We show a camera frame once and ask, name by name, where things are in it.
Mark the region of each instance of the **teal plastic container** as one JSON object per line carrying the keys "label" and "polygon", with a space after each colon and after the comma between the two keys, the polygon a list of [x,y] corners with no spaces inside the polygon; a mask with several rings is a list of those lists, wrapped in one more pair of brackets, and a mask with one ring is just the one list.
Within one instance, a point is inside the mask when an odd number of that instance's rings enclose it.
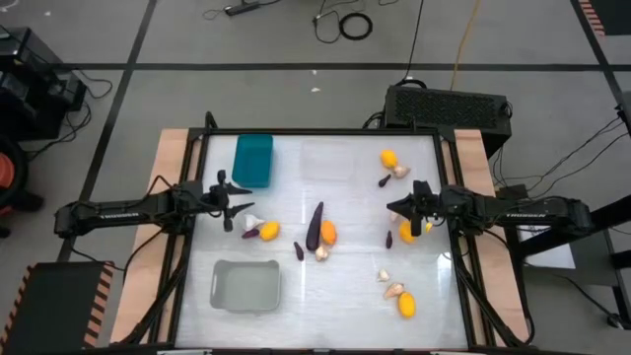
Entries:
{"label": "teal plastic container", "polygon": [[269,134],[242,134],[237,141],[233,181],[241,187],[269,186],[274,138]]}

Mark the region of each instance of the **purple eggplant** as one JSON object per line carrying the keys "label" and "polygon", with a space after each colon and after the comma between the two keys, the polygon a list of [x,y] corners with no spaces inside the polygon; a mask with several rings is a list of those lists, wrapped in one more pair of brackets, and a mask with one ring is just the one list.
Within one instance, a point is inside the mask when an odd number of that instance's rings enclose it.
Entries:
{"label": "purple eggplant", "polygon": [[391,231],[387,231],[386,248],[387,249],[392,248],[392,232]]}
{"label": "purple eggplant", "polygon": [[294,242],[294,248],[296,248],[296,257],[298,260],[303,261],[305,259],[305,252],[300,248],[298,242]]}
{"label": "purple eggplant", "polygon": [[386,183],[390,178],[392,178],[392,174],[388,174],[387,177],[384,177],[381,180],[379,180],[379,187],[386,186]]}
{"label": "purple eggplant", "polygon": [[254,238],[254,237],[257,237],[259,234],[260,234],[260,232],[256,228],[254,228],[253,230],[245,232],[241,236],[241,238],[243,238],[243,239]]}
{"label": "purple eggplant", "polygon": [[315,209],[312,221],[309,223],[309,229],[307,230],[307,249],[310,251],[316,251],[319,247],[319,227],[322,224],[322,210],[324,209],[324,202],[317,205]]}

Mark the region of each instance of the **black mat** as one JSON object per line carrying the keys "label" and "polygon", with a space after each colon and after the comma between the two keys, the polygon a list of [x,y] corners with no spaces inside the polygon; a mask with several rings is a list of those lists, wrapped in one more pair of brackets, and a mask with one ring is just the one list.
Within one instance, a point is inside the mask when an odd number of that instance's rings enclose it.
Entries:
{"label": "black mat", "polygon": [[631,35],[631,1],[591,0],[607,36]]}
{"label": "black mat", "polygon": [[96,346],[111,280],[98,262],[39,263],[23,278],[0,354],[64,353]]}

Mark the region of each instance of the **yellow fruit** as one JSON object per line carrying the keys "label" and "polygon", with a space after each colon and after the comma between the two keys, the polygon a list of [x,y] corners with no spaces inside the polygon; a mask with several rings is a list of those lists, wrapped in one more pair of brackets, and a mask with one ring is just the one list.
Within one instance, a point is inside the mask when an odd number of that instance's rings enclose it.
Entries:
{"label": "yellow fruit", "polygon": [[416,238],[412,237],[412,225],[410,221],[401,222],[401,225],[398,226],[398,234],[401,236],[401,239],[408,244],[412,244],[416,241]]}
{"label": "yellow fruit", "polygon": [[276,221],[267,222],[260,229],[260,238],[268,242],[278,237],[278,232],[280,232],[280,223]]}
{"label": "yellow fruit", "polygon": [[411,319],[416,313],[416,304],[414,303],[414,297],[409,292],[403,292],[398,297],[398,310],[401,315],[406,319]]}
{"label": "yellow fruit", "polygon": [[394,152],[392,152],[391,150],[382,151],[382,164],[384,164],[384,167],[388,169],[393,169],[394,167],[396,167],[397,163],[398,161]]}
{"label": "yellow fruit", "polygon": [[322,234],[322,240],[328,245],[332,246],[337,241],[337,232],[335,232],[335,226],[331,221],[322,222],[322,226],[319,229]]}

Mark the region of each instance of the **white tabletop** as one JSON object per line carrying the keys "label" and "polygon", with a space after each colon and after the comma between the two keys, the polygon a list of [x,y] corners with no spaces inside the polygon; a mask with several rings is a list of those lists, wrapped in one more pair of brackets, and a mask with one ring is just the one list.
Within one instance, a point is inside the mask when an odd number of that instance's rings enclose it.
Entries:
{"label": "white tabletop", "polygon": [[[204,187],[216,183],[218,170],[230,179],[238,136],[211,136]],[[377,182],[387,171],[380,152],[391,149],[411,168],[404,179]],[[445,226],[419,237],[414,245],[398,236],[386,204],[411,191],[414,179],[434,191],[440,179],[430,136],[274,136],[271,185],[252,195],[231,197],[231,204],[281,224],[271,242],[243,240],[223,232],[222,219],[200,215],[181,306],[177,347],[427,349],[465,348],[466,339],[456,277]],[[338,240],[325,262],[305,248],[305,236],[317,204],[334,223]],[[386,249],[386,234],[394,243]],[[296,258],[293,242],[305,251]],[[279,307],[269,313],[232,314],[210,306],[213,267],[230,261],[277,260],[281,268]],[[377,282],[384,268],[390,282],[401,282],[416,300],[416,316],[403,319],[396,299],[384,300],[387,283]]]}

